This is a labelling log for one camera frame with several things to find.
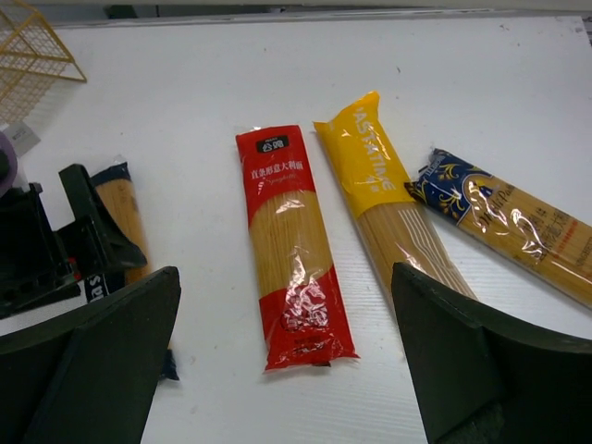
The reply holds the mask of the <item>navy label spaghetti bag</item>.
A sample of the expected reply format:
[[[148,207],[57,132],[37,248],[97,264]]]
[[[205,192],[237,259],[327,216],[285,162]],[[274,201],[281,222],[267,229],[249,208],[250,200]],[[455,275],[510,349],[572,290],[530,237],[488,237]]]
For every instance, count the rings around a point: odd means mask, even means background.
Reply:
[[[153,272],[128,162],[122,156],[116,156],[106,168],[96,172],[91,181],[109,214],[123,234],[141,249],[147,264],[86,278],[84,294],[87,302],[102,299]]]

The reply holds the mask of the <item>blue patterned spaghetti bag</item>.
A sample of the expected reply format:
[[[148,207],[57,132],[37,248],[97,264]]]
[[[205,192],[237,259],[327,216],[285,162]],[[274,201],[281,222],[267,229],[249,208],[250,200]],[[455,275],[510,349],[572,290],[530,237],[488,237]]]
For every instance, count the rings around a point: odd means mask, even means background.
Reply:
[[[405,188],[461,231],[591,306],[591,227],[586,223],[438,148]]]

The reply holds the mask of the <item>yellow spaghetti bag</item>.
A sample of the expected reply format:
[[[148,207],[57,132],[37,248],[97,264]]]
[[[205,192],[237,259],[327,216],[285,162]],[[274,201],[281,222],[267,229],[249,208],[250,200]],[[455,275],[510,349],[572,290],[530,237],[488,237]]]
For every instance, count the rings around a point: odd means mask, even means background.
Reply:
[[[406,263],[461,294],[474,292],[451,261],[421,205],[405,189],[410,180],[379,122],[379,94],[369,92],[314,129],[340,185],[383,291],[392,267]]]

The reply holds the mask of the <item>red spaghetti bag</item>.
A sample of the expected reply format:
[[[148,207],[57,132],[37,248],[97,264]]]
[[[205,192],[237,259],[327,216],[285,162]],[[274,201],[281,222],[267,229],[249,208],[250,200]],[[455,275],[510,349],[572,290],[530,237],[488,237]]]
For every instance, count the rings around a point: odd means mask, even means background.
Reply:
[[[253,129],[235,140],[266,370],[357,358],[300,127]]]

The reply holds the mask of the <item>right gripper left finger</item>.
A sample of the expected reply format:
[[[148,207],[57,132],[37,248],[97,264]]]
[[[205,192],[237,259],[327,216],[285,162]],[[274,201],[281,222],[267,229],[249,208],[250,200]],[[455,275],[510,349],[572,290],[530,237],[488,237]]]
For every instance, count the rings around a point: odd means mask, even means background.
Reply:
[[[140,442],[179,299],[179,271],[166,266],[2,336],[2,442]]]

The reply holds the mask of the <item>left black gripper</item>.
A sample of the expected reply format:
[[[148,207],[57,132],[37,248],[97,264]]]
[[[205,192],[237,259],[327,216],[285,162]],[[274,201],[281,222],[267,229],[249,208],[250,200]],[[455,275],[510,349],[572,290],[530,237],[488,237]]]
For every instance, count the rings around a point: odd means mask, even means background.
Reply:
[[[109,214],[86,168],[72,164],[59,177],[75,220],[57,233],[39,183],[12,188],[1,198],[2,318],[80,296],[77,271],[88,278],[147,265],[140,247]]]

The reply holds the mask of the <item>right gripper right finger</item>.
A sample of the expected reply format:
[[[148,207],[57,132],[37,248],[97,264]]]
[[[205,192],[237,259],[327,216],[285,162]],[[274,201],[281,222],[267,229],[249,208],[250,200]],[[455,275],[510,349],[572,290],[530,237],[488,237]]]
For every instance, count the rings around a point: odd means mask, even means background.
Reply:
[[[505,314],[405,263],[391,293],[430,443],[588,443],[591,342]]]

